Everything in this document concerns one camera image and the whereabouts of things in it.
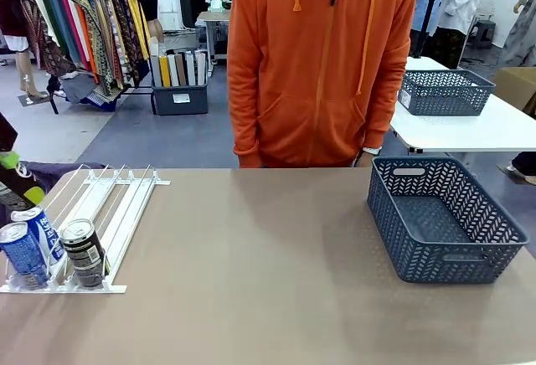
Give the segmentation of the person's left hand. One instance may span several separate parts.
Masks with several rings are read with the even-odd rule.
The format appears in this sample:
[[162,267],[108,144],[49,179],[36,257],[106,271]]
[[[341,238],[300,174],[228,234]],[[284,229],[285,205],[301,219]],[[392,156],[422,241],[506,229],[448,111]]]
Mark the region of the person's left hand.
[[375,159],[376,156],[377,156],[376,154],[362,150],[356,157],[353,167],[362,167],[362,168],[371,167],[373,159]]

